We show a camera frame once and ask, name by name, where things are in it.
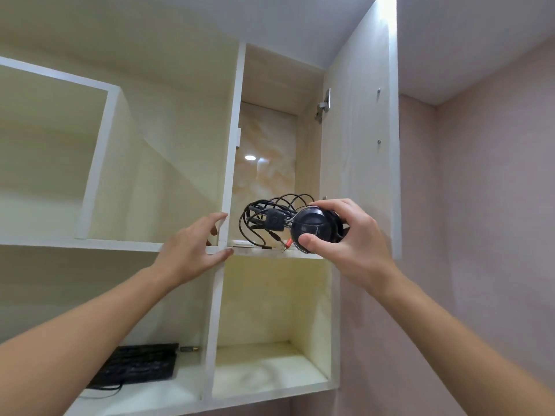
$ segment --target hand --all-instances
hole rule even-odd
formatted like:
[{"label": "hand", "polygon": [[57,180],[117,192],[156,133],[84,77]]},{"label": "hand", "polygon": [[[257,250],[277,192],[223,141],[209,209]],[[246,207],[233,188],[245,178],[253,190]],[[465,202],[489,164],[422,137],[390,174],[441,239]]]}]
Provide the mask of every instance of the hand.
[{"label": "hand", "polygon": [[350,229],[338,244],[304,233],[299,242],[307,250],[330,260],[353,284],[373,296],[381,293],[394,276],[401,275],[378,224],[354,201],[321,200],[311,205],[335,211]]},{"label": "hand", "polygon": [[178,231],[162,246],[150,268],[169,277],[170,282],[177,287],[223,263],[233,254],[233,250],[230,248],[208,255],[206,245],[210,245],[207,241],[209,234],[218,234],[216,223],[226,217],[227,213],[212,213]]}]

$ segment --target person's left arm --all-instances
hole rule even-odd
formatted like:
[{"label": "person's left arm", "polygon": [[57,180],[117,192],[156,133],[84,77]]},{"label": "person's left arm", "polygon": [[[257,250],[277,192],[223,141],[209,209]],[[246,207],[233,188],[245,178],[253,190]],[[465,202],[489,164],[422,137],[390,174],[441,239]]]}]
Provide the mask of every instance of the person's left arm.
[{"label": "person's left arm", "polygon": [[205,252],[225,213],[203,217],[166,242],[153,265],[109,292],[0,344],[4,416],[60,416],[137,322],[166,294],[223,262]]}]

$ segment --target forearm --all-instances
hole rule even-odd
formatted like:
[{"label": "forearm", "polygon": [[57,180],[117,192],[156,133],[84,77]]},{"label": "forearm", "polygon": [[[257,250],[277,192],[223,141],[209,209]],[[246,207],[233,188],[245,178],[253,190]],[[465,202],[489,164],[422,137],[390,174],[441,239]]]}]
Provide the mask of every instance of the forearm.
[{"label": "forearm", "polygon": [[553,415],[544,385],[507,361],[401,274],[375,295],[468,415]]},{"label": "forearm", "polygon": [[144,269],[111,291],[0,345],[5,415],[59,416],[172,286]]}]

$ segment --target white cabinet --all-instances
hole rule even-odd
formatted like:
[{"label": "white cabinet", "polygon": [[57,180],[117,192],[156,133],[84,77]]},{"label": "white cabinet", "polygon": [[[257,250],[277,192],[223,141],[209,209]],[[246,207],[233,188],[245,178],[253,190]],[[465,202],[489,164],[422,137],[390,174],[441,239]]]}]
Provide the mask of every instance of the white cabinet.
[{"label": "white cabinet", "polygon": [[351,197],[399,256],[395,0],[376,1],[327,71],[146,0],[88,0],[105,26],[72,17],[52,35],[40,14],[71,16],[71,1],[37,2],[40,12],[9,0],[37,25],[6,18],[0,40],[0,340],[115,286],[176,230],[226,211],[207,250],[235,256],[124,340],[200,352],[180,354],[170,380],[78,399],[68,414],[175,416],[337,388],[337,270],[272,239],[272,250],[250,247],[237,223],[247,202],[285,192]]}]

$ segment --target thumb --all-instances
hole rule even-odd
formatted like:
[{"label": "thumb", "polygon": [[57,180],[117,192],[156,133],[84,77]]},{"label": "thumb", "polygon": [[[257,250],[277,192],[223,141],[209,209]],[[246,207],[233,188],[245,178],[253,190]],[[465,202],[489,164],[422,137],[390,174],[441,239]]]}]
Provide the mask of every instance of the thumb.
[{"label": "thumb", "polygon": [[310,252],[318,254],[323,258],[330,259],[335,252],[335,247],[337,245],[332,244],[330,242],[323,241],[316,235],[312,235],[311,233],[303,233],[299,236],[299,244],[305,247]]},{"label": "thumb", "polygon": [[232,255],[233,255],[233,250],[231,248],[228,248],[226,250],[218,251],[216,252],[216,254],[209,255],[207,261],[210,267],[213,267],[215,265],[223,263]]}]

